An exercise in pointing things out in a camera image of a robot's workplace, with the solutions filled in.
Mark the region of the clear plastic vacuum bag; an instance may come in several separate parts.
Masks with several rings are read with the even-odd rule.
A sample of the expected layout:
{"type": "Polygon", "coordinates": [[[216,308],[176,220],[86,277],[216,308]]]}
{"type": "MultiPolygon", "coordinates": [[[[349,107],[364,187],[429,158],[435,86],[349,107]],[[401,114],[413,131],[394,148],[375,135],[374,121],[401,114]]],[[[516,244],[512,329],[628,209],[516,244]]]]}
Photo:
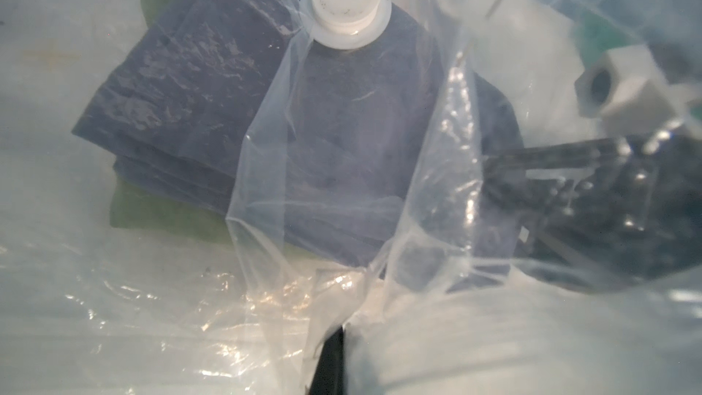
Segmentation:
{"type": "Polygon", "coordinates": [[[116,228],[113,153],[73,132],[169,0],[1,0],[1,391],[698,394],[701,263],[588,291],[524,271],[499,151],[608,137],[574,83],[644,45],[701,83],[701,0],[391,0],[448,67],[393,237],[365,268],[225,215],[227,242],[116,228]]]}

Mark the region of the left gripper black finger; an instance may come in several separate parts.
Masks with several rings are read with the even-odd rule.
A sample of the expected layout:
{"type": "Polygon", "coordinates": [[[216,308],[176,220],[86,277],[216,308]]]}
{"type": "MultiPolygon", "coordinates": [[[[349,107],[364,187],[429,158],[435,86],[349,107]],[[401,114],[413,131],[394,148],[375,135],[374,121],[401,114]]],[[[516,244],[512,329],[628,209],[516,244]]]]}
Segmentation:
{"type": "Polygon", "coordinates": [[[340,327],[325,340],[308,395],[345,394],[345,330],[340,327]]]}

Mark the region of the olive green garment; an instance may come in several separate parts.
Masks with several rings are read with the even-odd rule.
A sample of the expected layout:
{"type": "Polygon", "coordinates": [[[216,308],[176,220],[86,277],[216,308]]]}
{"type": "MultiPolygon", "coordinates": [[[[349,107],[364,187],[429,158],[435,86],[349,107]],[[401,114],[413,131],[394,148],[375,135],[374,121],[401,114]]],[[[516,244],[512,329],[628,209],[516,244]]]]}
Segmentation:
{"type": "Polygon", "coordinates": [[[242,143],[291,31],[280,0],[169,0],[94,99],[112,122],[113,227],[228,241],[242,143]]]}

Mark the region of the navy blue garment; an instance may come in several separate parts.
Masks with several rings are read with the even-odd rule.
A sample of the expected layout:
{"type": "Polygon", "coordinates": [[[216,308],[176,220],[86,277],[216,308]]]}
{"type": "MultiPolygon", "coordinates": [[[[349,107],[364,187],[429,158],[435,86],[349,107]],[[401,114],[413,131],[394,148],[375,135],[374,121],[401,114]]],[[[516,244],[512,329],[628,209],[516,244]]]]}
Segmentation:
{"type": "Polygon", "coordinates": [[[172,0],[73,132],[115,171],[365,268],[398,226],[448,77],[400,7],[369,44],[311,40],[303,0],[172,0]]]}

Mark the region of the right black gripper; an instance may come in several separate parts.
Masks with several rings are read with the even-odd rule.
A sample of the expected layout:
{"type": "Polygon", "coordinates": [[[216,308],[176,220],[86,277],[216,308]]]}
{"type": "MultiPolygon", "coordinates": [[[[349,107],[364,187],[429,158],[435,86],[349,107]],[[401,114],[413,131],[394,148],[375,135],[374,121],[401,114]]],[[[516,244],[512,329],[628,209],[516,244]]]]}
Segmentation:
{"type": "Polygon", "coordinates": [[[523,269],[577,289],[617,289],[700,266],[701,143],[630,135],[499,151],[484,192],[526,229],[523,269]]]}

